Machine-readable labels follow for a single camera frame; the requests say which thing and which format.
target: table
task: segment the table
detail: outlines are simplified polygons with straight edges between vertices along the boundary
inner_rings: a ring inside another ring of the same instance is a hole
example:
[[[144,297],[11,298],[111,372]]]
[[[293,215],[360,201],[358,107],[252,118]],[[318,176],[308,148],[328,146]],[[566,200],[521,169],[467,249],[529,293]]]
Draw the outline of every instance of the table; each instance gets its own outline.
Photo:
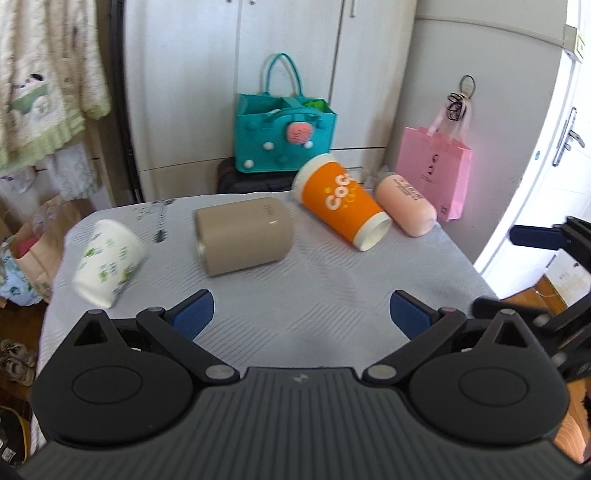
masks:
[[[280,261],[210,278],[200,266],[195,209],[271,196],[294,221],[294,245]],[[368,365],[408,342],[389,315],[394,290],[406,290],[435,308],[467,311],[472,300],[493,296],[481,276],[439,224],[421,238],[389,230],[378,245],[358,252],[297,204],[291,192],[227,194],[143,203],[96,212],[68,234],[64,260],[40,339],[38,370],[93,308],[70,287],[94,223],[118,220],[148,245],[148,259],[108,310],[134,317],[150,306],[173,307],[201,288],[215,300],[213,320],[194,340],[243,374],[264,367]],[[33,422],[33,443],[43,442]]]

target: white cabinet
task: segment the white cabinet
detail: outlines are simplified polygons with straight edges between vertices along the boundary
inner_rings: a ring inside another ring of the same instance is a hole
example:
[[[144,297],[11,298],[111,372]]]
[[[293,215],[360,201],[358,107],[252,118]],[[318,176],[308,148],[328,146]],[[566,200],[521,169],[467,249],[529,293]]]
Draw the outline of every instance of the white cabinet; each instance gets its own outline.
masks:
[[[342,0],[243,1],[238,56],[238,92],[264,90],[269,61],[278,52],[295,61],[304,94],[327,99],[332,81]],[[292,96],[296,89],[287,63],[276,65],[271,94]]]
[[[348,168],[373,170],[394,121],[415,6],[125,0],[126,94],[146,199],[213,193],[212,166],[233,156],[237,94],[263,91],[269,61],[282,51],[296,62],[303,93],[338,114],[333,149]],[[281,61],[270,93],[292,96],[294,83]]]
[[[139,171],[232,156],[238,11],[237,1],[125,1]]]
[[[330,107],[333,148],[386,147],[402,88],[415,0],[345,0]]]

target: blue gripper pad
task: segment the blue gripper pad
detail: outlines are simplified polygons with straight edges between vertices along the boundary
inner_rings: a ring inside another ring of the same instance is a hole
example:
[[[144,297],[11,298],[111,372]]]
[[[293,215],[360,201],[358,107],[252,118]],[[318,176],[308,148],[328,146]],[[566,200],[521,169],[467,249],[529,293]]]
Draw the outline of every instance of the blue gripper pad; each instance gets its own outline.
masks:
[[[196,294],[170,309],[166,320],[185,338],[193,340],[213,318],[213,295],[209,290]]]
[[[429,313],[413,305],[398,291],[390,297],[390,318],[410,340],[431,326]]]

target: door handle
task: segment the door handle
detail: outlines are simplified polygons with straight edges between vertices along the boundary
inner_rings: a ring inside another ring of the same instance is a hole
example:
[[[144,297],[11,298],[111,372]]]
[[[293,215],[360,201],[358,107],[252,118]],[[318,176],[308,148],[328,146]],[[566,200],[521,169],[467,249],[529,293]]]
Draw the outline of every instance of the door handle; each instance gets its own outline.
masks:
[[[564,155],[564,152],[570,151],[572,149],[572,147],[569,145],[570,138],[577,139],[577,137],[578,137],[578,139],[581,142],[583,142],[581,137],[573,131],[574,122],[576,119],[577,119],[577,109],[575,107],[572,107],[570,110],[569,118],[566,121],[566,123],[564,124],[564,128],[562,130],[562,134],[560,135],[560,140],[558,141],[558,145],[556,146],[556,148],[558,150],[556,152],[556,156],[554,157],[554,160],[552,161],[553,167],[558,167],[558,165],[560,165],[560,162],[562,160],[562,156]]]
[[[583,141],[583,139],[581,138],[581,136],[577,132],[573,132],[572,130],[570,130],[569,137],[574,138],[577,142],[579,142],[579,145],[581,145],[581,148],[585,148],[585,142]]]

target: pink pom-pom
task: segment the pink pom-pom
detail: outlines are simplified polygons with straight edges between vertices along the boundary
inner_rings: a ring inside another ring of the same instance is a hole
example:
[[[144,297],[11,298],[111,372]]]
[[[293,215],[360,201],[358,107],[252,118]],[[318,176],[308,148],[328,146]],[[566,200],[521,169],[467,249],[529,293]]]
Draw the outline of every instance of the pink pom-pom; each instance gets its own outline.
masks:
[[[314,127],[307,122],[293,122],[287,127],[285,137],[287,141],[294,145],[303,145],[311,137]]]

